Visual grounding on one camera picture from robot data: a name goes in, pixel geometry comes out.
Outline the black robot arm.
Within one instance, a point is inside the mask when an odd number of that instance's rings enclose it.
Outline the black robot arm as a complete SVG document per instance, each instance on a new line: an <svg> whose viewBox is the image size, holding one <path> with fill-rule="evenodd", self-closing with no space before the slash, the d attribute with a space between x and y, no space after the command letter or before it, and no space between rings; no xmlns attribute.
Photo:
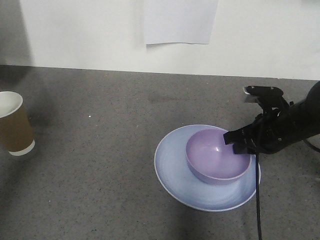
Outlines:
<svg viewBox="0 0 320 240"><path fill-rule="evenodd" d="M246 101L257 103L262 113L251 124L223 135L235 154L274 154L320 133L318 82L297 103L287 102L284 92L275 86L249 85L244 87L244 93Z"/></svg>

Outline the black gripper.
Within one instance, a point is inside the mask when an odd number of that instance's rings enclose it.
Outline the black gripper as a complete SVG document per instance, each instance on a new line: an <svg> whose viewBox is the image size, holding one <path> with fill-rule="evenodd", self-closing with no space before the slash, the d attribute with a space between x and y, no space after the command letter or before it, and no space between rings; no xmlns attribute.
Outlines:
<svg viewBox="0 0 320 240"><path fill-rule="evenodd" d="M290 113L276 110L259 114L251 126L223 134L226 145L233 144L234 154L274 154L296 143L297 128Z"/></svg>

